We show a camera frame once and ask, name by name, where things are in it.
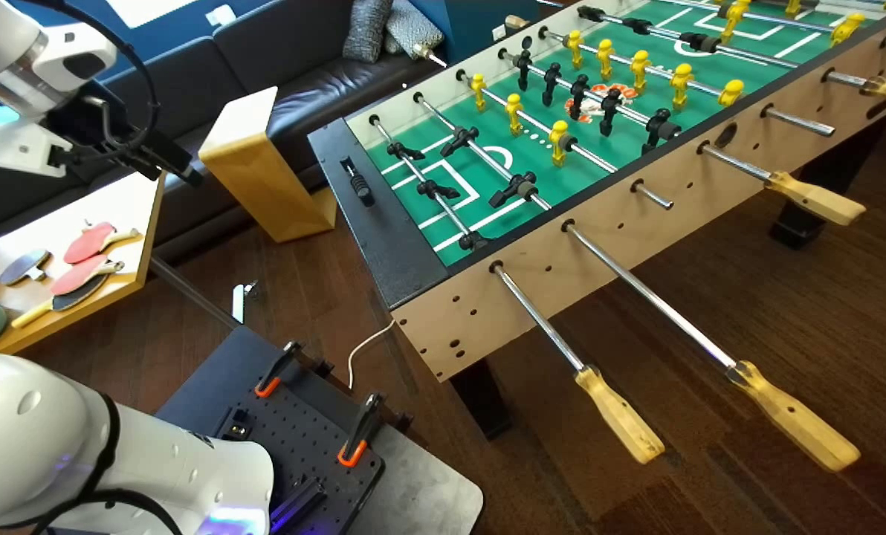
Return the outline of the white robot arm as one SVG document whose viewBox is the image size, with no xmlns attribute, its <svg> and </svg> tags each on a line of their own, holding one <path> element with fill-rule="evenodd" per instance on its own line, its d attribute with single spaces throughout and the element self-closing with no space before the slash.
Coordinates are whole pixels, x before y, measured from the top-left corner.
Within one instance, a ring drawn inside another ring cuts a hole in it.
<svg viewBox="0 0 886 535">
<path fill-rule="evenodd" d="M 0 0 L 0 162 L 64 170 L 43 116 L 116 63 L 99 30 L 44 25 Z M 275 459 L 126 406 L 32 358 L 0 354 L 0 529 L 102 535 L 272 535 Z"/>
</svg>

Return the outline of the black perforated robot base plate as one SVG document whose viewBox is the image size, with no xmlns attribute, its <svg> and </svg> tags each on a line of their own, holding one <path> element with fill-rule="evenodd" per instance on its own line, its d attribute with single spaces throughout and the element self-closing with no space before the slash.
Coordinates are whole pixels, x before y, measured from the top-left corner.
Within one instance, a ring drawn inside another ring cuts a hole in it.
<svg viewBox="0 0 886 535">
<path fill-rule="evenodd" d="M 382 419 L 354 470 L 336 462 L 361 404 L 304 364 L 272 395 L 254 385 L 282 343 L 233 330 L 157 410 L 212 437 L 263 443 L 275 458 L 279 535 L 469 535 L 486 508 L 475 482 Z"/>
</svg>

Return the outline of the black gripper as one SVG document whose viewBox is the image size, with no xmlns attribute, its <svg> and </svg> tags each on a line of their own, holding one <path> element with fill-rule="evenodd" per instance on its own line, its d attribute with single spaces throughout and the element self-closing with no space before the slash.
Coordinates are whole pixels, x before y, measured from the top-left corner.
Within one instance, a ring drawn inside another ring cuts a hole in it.
<svg viewBox="0 0 886 535">
<path fill-rule="evenodd" d="M 79 95 L 59 110 L 59 128 L 79 141 L 145 177 L 174 172 L 187 184 L 200 184 L 187 149 L 163 135 L 156 122 L 132 125 L 126 107 L 114 95 Z"/>
</svg>

